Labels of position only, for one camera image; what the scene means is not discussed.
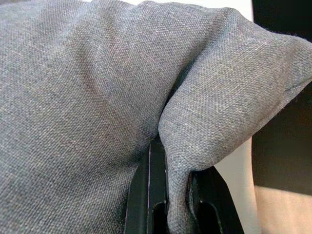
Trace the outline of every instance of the gray woven fabric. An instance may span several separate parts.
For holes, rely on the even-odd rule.
[[[130,181],[157,129],[170,230],[192,233],[189,171],[219,162],[311,78],[310,43],[230,8],[2,4],[0,233],[122,233]]]

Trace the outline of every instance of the dark background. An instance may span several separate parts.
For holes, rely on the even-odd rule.
[[[254,22],[312,42],[307,0],[253,0]],[[253,136],[255,185],[312,195],[312,83]]]

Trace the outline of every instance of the black plastic part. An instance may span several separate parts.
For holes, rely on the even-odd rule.
[[[167,165],[159,137],[151,141],[132,180],[125,234],[168,234]],[[230,191],[211,167],[190,175],[193,211],[202,234],[243,234]]]

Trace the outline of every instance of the gray fabric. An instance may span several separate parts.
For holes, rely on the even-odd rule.
[[[189,171],[232,152],[311,77],[310,43],[230,8],[0,5],[0,233],[122,233],[130,181],[157,129],[170,230],[192,233]]]

